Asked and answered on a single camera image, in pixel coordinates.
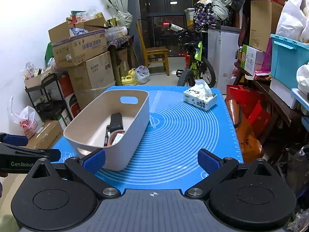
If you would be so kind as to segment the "large stacked cardboard box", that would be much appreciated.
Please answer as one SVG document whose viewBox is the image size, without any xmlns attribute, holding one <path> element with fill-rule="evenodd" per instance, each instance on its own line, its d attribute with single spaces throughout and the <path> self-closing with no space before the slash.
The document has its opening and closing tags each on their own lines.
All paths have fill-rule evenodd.
<svg viewBox="0 0 309 232">
<path fill-rule="evenodd" d="M 84 109 L 107 88 L 115 85 L 108 51 L 68 68 L 68 73 L 80 109 Z"/>
</svg>

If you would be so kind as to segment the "red white appliance box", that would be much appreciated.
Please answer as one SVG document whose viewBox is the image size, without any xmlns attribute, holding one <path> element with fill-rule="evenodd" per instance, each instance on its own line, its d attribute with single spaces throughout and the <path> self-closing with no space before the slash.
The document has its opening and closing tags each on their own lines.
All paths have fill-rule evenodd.
<svg viewBox="0 0 309 232">
<path fill-rule="evenodd" d="M 59 82 L 61 85 L 62 94 L 65 98 L 66 105 L 69 109 L 69 113 L 71 117 L 74 119 L 81 110 L 76 95 L 74 93 L 71 80 L 68 75 L 66 76 L 63 75 L 62 78 L 59 80 Z"/>
</svg>

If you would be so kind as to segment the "brown cardboard box on floor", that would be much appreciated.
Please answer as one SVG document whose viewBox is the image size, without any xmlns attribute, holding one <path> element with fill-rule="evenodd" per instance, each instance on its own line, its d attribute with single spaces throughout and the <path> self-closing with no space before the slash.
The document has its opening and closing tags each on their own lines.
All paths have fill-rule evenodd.
<svg viewBox="0 0 309 232">
<path fill-rule="evenodd" d="M 63 136 L 63 129 L 57 120 L 45 121 L 41 132 L 36 133 L 26 148 L 29 149 L 51 149 Z"/>
</svg>

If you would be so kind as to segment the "beige plastic storage bin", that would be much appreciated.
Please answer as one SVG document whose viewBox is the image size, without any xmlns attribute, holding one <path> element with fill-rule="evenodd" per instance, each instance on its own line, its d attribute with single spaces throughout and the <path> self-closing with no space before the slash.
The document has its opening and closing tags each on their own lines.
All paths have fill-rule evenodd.
<svg viewBox="0 0 309 232">
<path fill-rule="evenodd" d="M 123 116 L 124 130 L 109 133 L 104 147 L 106 126 L 114 113 Z M 105 151 L 103 169 L 124 170 L 137 149 L 149 122 L 149 94 L 139 90 L 106 90 L 88 104 L 64 130 L 77 155 L 82 158 L 98 148 Z M 112 146 L 117 133 L 122 139 Z"/>
</svg>

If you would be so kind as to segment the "green black bicycle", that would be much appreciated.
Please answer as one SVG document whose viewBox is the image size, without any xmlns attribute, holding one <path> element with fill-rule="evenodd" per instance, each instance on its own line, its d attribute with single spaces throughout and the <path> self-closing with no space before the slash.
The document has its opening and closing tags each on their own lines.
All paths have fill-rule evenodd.
<svg viewBox="0 0 309 232">
<path fill-rule="evenodd" d="M 216 83 L 215 71 L 205 57 L 203 47 L 203 34 L 207 32 L 208 25 L 192 24 L 187 28 L 169 24 L 169 29 L 174 31 L 182 48 L 181 55 L 185 57 L 186 68 L 176 71 L 178 86 L 194 86 L 195 81 L 202 79 L 212 88 Z"/>
</svg>

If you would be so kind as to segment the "tall brown cardboard box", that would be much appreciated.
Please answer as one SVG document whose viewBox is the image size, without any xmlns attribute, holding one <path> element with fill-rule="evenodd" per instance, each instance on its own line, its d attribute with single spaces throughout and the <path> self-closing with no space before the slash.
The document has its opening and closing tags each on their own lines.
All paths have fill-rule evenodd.
<svg viewBox="0 0 309 232">
<path fill-rule="evenodd" d="M 270 0 L 251 1 L 249 45 L 266 52 L 269 37 L 275 34 L 283 6 Z"/>
</svg>

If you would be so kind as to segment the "blue silicone baking mat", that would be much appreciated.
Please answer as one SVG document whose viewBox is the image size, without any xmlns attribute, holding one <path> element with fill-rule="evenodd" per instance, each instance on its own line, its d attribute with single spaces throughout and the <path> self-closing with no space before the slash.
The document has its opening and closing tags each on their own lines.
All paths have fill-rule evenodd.
<svg viewBox="0 0 309 232">
<path fill-rule="evenodd" d="M 97 177 L 120 191 L 185 191 L 207 177 L 197 162 L 200 149 L 243 160 L 220 90 L 214 89 L 216 105 L 203 111 L 183 101 L 184 87 L 142 85 L 140 89 L 149 93 L 150 121 L 143 138 L 126 169 L 102 169 Z"/>
</svg>

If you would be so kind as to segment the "black case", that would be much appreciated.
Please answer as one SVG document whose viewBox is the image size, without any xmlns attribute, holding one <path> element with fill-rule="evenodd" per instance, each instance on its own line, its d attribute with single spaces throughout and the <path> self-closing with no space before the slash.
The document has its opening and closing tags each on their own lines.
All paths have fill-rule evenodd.
<svg viewBox="0 0 309 232">
<path fill-rule="evenodd" d="M 121 113 L 114 113 L 110 117 L 110 132 L 124 130 L 123 116 Z"/>
</svg>

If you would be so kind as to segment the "black metal shelf rack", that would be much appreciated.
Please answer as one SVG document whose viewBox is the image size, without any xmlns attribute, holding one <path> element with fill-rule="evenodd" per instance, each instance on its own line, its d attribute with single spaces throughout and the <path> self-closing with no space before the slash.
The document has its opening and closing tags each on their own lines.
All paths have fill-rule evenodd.
<svg viewBox="0 0 309 232">
<path fill-rule="evenodd" d="M 57 85 L 57 89 L 61 97 L 60 100 L 53 99 L 51 94 L 47 91 L 47 87 L 53 83 Z M 44 78 L 39 85 L 34 87 L 25 86 L 25 91 L 28 94 L 33 108 L 37 111 L 43 121 L 57 120 L 62 129 L 65 130 L 65 128 L 72 121 L 72 117 L 69 113 L 69 109 L 56 74 L 52 73 L 47 75 L 47 77 Z M 41 97 L 37 99 L 35 103 L 30 93 L 36 91 L 41 93 Z"/>
</svg>

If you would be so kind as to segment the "open printed cardboard box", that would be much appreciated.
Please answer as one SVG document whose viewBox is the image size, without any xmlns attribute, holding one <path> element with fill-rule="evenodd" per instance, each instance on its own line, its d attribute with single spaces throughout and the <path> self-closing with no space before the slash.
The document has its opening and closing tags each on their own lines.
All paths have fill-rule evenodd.
<svg viewBox="0 0 309 232">
<path fill-rule="evenodd" d="M 105 18 L 76 24 L 67 21 L 50 29 L 49 37 L 58 68 L 73 67 L 107 51 Z"/>
</svg>

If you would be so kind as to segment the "white freezer cabinet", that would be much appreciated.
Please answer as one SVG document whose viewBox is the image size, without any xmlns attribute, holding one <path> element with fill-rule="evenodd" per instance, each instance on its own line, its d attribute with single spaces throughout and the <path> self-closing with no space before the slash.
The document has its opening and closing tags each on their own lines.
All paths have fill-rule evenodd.
<svg viewBox="0 0 309 232">
<path fill-rule="evenodd" d="M 215 88 L 226 94 L 228 85 L 234 84 L 234 63 L 239 49 L 238 38 L 240 29 L 228 26 L 217 26 L 208 30 L 207 58 L 215 75 Z"/>
</svg>

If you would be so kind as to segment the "wooden chair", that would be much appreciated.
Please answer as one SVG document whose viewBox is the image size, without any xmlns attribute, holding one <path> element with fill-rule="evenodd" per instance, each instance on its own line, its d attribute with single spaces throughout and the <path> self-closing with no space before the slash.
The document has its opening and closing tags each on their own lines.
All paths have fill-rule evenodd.
<svg viewBox="0 0 309 232">
<path fill-rule="evenodd" d="M 146 48 L 145 44 L 144 44 L 141 28 L 140 28 L 138 22 L 136 22 L 136 27 L 137 27 L 137 30 L 138 30 L 138 35 L 139 35 L 139 39 L 140 39 L 140 43 L 141 43 L 144 66 L 148 67 L 152 63 L 161 62 L 161 63 L 163 63 L 163 68 L 164 68 L 167 76 L 169 76 L 170 71 L 169 71 L 169 61 L 168 61 L 168 49 L 166 47 Z M 159 55 L 162 60 L 161 61 L 153 61 L 152 60 L 153 55 Z"/>
</svg>

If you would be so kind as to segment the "green white product box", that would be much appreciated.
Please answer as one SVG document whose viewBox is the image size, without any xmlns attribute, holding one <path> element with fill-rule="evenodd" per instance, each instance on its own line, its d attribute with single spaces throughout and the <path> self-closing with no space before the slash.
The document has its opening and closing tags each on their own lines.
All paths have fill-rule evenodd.
<svg viewBox="0 0 309 232">
<path fill-rule="evenodd" d="M 250 75 L 260 71 L 265 58 L 265 53 L 248 45 L 243 45 L 244 65 L 243 69 Z"/>
</svg>

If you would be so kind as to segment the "black marker pen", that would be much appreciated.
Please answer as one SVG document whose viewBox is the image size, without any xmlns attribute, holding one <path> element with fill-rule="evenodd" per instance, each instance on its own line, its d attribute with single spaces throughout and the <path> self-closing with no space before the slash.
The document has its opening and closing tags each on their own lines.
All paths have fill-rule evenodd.
<svg viewBox="0 0 309 232">
<path fill-rule="evenodd" d="M 104 147 L 108 146 L 109 133 L 110 133 L 110 125 L 107 125 L 104 138 Z"/>
</svg>

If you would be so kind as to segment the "white pill bottle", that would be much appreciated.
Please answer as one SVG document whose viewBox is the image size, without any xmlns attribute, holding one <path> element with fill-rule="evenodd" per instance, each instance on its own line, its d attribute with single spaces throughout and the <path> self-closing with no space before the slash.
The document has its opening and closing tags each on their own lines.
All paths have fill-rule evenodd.
<svg viewBox="0 0 309 232">
<path fill-rule="evenodd" d="M 112 146 L 117 144 L 123 137 L 123 133 L 117 133 L 115 138 L 113 139 Z"/>
</svg>

